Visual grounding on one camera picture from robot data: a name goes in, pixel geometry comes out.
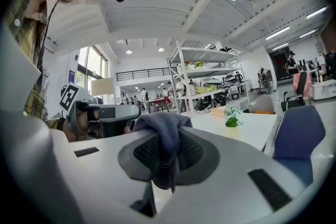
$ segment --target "person in black shirt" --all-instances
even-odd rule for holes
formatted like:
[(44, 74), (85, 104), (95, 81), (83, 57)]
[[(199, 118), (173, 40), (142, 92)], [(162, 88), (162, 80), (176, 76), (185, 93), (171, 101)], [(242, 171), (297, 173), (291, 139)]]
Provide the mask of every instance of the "person in black shirt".
[(290, 74), (291, 77), (293, 77), (293, 74), (298, 73), (298, 66), (295, 63), (293, 57), (294, 57), (295, 53), (290, 50), (289, 51), (289, 57), (287, 59), (287, 69), (288, 69), (288, 73)]

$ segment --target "window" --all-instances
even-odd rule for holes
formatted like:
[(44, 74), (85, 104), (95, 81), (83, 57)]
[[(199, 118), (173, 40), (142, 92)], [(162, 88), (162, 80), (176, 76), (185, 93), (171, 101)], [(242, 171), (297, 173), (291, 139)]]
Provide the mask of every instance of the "window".
[(91, 80), (107, 77), (107, 60), (95, 46), (80, 49), (77, 85), (91, 94)]

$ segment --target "shelving unit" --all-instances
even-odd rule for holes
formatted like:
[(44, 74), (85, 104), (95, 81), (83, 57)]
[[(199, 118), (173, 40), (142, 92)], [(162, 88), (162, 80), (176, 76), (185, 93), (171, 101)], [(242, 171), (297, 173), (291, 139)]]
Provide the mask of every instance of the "shelving unit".
[[(245, 78), (244, 71), (243, 71), (241, 64), (240, 64), (240, 68), (225, 68), (224, 67), (224, 68), (195, 68), (195, 69), (187, 69), (184, 64), (185, 61), (188, 61), (190, 63), (199, 62), (199, 61), (204, 62), (204, 63), (225, 63), (225, 61), (229, 60), (230, 58), (234, 56), (238, 58), (239, 55), (237, 54), (219, 51), (219, 50), (181, 47), (181, 43), (179, 41), (177, 41), (176, 44), (177, 46), (175, 50), (173, 51), (172, 55), (169, 58), (167, 58), (167, 64), (170, 70), (170, 74), (172, 76), (172, 85), (173, 85), (173, 89), (175, 92), (174, 98), (175, 98), (176, 105), (177, 105), (177, 100), (189, 100), (190, 112), (188, 114), (191, 116), (193, 116), (195, 112), (192, 100), (202, 98), (208, 95), (213, 95), (216, 93), (224, 92), (225, 89), (219, 89), (216, 91), (202, 93), (202, 94), (190, 95), (189, 79), (221, 76), (225, 74), (230, 74), (237, 70), (241, 70), (243, 73), (243, 77)], [(178, 74), (172, 69), (173, 63), (179, 63), (181, 65), (182, 71), (183, 71), (182, 74)], [(177, 97), (174, 76), (178, 76), (182, 80), (183, 84), (186, 85), (186, 88), (187, 88), (186, 96)], [(246, 88), (246, 84), (242, 83), (239, 85), (239, 87), (240, 86), (245, 87), (245, 93), (247, 96), (241, 97), (238, 100), (229, 101), (228, 103), (229, 106), (237, 106), (237, 105), (240, 106), (240, 104), (244, 102), (247, 102), (247, 107), (249, 106), (249, 97), (248, 97), (248, 91)], [(180, 113), (180, 108), (178, 105), (177, 105), (177, 111), (178, 113)]]

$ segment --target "black padded mount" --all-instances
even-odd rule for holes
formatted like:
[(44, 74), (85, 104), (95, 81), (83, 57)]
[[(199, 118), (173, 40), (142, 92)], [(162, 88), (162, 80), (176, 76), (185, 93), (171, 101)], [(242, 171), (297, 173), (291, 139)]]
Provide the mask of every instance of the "black padded mount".
[[(219, 151), (211, 142), (184, 129), (179, 129), (180, 150), (177, 154), (179, 172), (176, 185), (203, 182), (218, 166)], [(168, 180), (167, 167), (161, 163), (159, 135), (149, 134), (124, 146), (118, 162), (127, 175), (135, 180), (150, 181), (160, 187)]]

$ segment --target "gray cloth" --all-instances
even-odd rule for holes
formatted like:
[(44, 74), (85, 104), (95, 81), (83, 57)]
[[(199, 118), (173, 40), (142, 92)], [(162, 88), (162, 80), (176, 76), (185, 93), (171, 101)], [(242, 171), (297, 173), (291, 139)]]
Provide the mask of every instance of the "gray cloth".
[(135, 123), (134, 132), (142, 129), (153, 129), (158, 132), (162, 146), (162, 162), (168, 165), (180, 149), (179, 132), (180, 126), (192, 127), (189, 117), (168, 112), (141, 115)]

